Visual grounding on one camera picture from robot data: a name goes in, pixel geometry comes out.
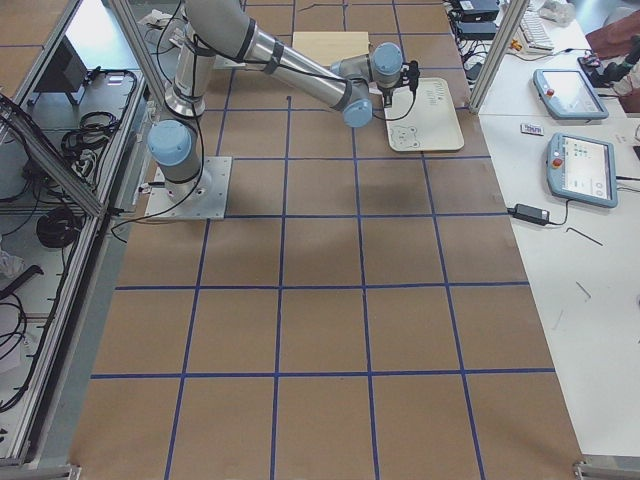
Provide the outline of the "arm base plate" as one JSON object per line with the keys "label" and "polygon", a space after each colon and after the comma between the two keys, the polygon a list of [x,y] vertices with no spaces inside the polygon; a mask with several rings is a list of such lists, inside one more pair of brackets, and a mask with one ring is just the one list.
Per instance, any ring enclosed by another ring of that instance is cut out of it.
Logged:
{"label": "arm base plate", "polygon": [[160,167],[150,188],[145,216],[160,220],[223,220],[227,209],[232,158],[206,156],[201,176],[184,184],[168,182]]}

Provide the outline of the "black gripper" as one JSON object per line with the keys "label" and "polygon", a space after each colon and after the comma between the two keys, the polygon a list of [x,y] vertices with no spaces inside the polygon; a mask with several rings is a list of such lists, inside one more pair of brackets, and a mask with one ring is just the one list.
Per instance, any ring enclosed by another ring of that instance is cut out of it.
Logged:
{"label": "black gripper", "polygon": [[416,60],[403,62],[400,70],[391,75],[391,77],[380,85],[385,107],[392,106],[392,92],[398,88],[407,86],[409,91],[415,94],[419,85],[420,70]]}

